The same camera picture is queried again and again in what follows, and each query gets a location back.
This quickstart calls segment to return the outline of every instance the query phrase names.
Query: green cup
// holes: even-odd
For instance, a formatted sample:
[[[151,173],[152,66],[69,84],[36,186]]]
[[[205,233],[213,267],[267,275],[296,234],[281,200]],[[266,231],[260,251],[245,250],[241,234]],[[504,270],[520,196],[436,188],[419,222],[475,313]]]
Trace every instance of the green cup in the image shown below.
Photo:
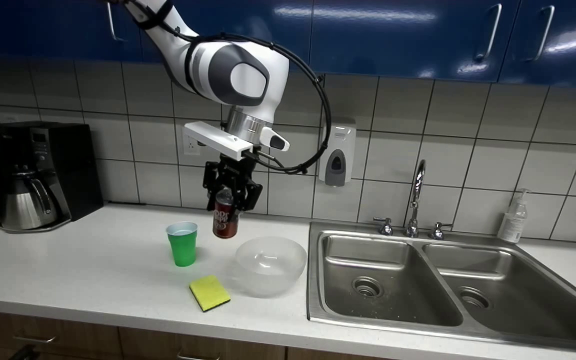
[[[176,222],[166,228],[174,264],[187,267],[195,262],[197,224],[190,221]]]

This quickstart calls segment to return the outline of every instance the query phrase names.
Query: countertop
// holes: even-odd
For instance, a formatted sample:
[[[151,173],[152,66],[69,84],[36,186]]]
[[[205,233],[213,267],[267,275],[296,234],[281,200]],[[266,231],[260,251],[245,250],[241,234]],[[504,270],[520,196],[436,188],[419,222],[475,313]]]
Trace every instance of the countertop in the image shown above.
[[[177,221],[199,225],[197,261],[187,268],[173,264],[165,233]],[[229,267],[240,244],[281,235],[307,250],[309,223],[246,214],[236,237],[219,239],[209,212],[108,204],[52,232],[0,230],[0,312],[397,360],[576,360],[571,351],[308,321],[306,271],[279,298],[237,291]],[[519,246],[576,286],[576,244]],[[231,301],[204,313],[188,285],[207,275],[221,280]]]

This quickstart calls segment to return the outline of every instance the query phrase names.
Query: coffee maker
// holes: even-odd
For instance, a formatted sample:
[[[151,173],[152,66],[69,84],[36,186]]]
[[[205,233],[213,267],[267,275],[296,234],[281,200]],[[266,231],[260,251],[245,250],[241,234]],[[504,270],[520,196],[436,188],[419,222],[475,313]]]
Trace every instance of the coffee maker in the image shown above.
[[[3,230],[53,230],[103,206],[90,128],[83,123],[0,124],[0,165]]]

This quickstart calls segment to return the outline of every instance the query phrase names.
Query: yellow sponge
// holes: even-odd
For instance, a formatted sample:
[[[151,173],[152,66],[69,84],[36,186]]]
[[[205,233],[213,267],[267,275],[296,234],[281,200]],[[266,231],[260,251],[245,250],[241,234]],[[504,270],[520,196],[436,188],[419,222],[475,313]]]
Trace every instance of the yellow sponge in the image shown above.
[[[219,305],[231,301],[230,294],[228,294],[228,291],[219,283],[215,275],[192,281],[190,283],[190,291],[192,291],[194,298],[197,300],[197,303],[199,303],[203,312],[207,312],[210,309],[214,309]]]

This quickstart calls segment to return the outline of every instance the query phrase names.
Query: cabinet handle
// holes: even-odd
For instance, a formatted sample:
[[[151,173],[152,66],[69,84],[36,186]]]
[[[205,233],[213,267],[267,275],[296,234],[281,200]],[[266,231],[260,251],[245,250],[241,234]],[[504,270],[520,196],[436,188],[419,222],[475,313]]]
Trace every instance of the cabinet handle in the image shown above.
[[[110,36],[112,36],[112,39],[114,41],[125,41],[124,39],[118,38],[117,35],[115,35],[115,26],[113,25],[113,13],[112,11],[110,11],[110,2],[106,2],[105,7],[106,9],[108,9],[108,23],[110,24]]]
[[[221,355],[218,355],[217,358],[183,356],[181,355],[181,350],[182,349],[179,349],[179,352],[176,353],[176,360],[219,360],[222,358]]]
[[[13,336],[12,338],[15,340],[20,340],[22,342],[28,342],[28,343],[50,344],[54,343],[57,340],[57,335],[51,337],[50,339],[37,339],[34,337],[23,337],[23,336]]]
[[[551,23],[553,23],[553,16],[555,15],[555,6],[548,5],[539,11],[540,14],[549,11],[548,13],[548,22],[546,22],[546,28],[543,30],[543,36],[541,37],[541,43],[539,44],[539,50],[537,50],[537,55],[531,57],[530,59],[526,59],[527,62],[535,62],[540,57],[542,57],[542,52],[544,52],[544,45],[546,45],[546,38],[548,37],[548,32],[551,30]]]
[[[492,43],[495,41],[495,35],[497,34],[497,27],[499,26],[499,18],[501,18],[501,4],[496,4],[491,9],[496,9],[496,16],[494,17],[494,25],[492,26],[492,32],[490,32],[490,39],[488,40],[488,46],[486,48],[486,52],[481,55],[478,54],[475,56],[475,60],[484,60],[490,55],[490,51],[492,50]]]

